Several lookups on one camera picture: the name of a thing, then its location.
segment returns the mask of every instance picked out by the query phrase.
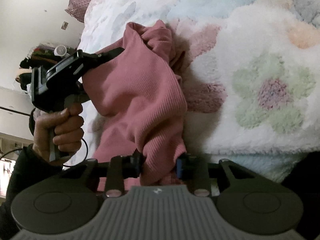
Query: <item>human hand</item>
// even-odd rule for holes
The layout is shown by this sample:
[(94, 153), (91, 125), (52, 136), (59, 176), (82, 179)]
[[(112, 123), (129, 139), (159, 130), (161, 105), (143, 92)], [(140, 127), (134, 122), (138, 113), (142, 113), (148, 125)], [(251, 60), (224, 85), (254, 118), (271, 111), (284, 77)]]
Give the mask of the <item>human hand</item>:
[[(53, 166), (62, 166), (67, 162), (81, 148), (81, 139), (84, 135), (81, 126), (84, 124), (84, 120), (79, 114), (82, 111), (81, 104), (73, 103), (62, 112), (39, 116), (35, 120), (33, 151)], [(51, 128), (54, 128), (56, 134), (53, 143), (58, 145), (60, 151), (68, 152), (70, 158), (49, 162), (49, 130)]]

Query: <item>pink ribbed garment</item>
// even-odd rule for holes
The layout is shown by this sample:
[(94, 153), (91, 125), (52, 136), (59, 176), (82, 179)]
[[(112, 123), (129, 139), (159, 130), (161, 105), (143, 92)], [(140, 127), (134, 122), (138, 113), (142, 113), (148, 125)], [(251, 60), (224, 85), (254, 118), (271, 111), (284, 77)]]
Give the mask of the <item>pink ribbed garment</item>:
[[(97, 111), (110, 117), (93, 157), (109, 162), (138, 149), (147, 157), (143, 174), (126, 179), (125, 189), (170, 184), (175, 161), (186, 151), (182, 130), (187, 110), (180, 77), (169, 66), (179, 62), (171, 31), (160, 20), (153, 27), (128, 23), (122, 39), (97, 53), (117, 47), (124, 52), (83, 76)], [(101, 179), (99, 191), (104, 184)]]

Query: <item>white logo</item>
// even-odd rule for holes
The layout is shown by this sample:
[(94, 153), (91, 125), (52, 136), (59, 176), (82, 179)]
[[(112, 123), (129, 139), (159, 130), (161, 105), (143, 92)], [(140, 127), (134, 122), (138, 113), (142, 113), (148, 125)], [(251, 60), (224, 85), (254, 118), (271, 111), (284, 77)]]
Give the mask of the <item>white logo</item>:
[(157, 195), (160, 194), (162, 192), (162, 189), (157, 188), (156, 190), (153, 191), (154, 193), (156, 193)]

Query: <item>green flower pattern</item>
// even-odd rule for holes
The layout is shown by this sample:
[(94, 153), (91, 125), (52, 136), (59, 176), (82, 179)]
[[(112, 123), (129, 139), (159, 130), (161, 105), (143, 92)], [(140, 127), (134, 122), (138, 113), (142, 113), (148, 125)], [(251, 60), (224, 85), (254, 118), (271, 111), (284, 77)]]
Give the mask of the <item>green flower pattern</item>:
[(236, 120), (247, 129), (268, 122), (279, 134), (292, 133), (304, 119), (295, 101), (308, 97), (315, 85), (309, 68), (286, 65), (281, 56), (264, 53), (233, 74), (233, 89), (243, 99)]

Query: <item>floral blanket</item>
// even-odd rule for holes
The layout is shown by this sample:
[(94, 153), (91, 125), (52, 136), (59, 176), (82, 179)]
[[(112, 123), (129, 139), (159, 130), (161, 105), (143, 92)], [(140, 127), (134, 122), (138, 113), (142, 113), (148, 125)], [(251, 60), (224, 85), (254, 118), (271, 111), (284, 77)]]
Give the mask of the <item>floral blanket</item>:
[[(171, 29), (185, 52), (188, 152), (229, 158), (281, 181), (320, 150), (320, 0), (91, 0), (79, 49), (118, 40), (127, 22)], [(93, 152), (107, 121), (88, 106)]]

